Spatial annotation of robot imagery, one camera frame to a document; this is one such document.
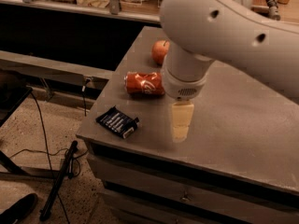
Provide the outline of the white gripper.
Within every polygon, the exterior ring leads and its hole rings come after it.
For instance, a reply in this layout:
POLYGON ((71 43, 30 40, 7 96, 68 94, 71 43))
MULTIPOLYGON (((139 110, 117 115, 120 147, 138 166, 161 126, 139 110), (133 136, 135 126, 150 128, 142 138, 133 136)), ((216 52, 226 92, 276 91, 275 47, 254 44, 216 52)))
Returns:
MULTIPOLYGON (((161 76, 165 93, 176 100, 195 98, 206 84, 206 76, 196 81, 182 81, 164 67, 161 76)), ((194 104, 191 101, 177 101, 171 104, 171 129, 175 142, 182 142, 187 138, 193 110, 194 104)))

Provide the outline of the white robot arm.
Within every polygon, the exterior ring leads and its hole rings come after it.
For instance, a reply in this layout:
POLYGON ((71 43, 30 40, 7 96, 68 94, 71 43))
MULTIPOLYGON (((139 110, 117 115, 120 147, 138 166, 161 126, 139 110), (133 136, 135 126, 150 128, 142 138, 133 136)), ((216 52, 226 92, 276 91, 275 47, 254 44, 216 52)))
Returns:
POLYGON ((162 66, 171 134, 187 138, 195 98, 210 65, 241 69, 285 97, 299 97, 299 31, 251 10, 252 0, 163 0, 160 23, 170 40, 162 66))

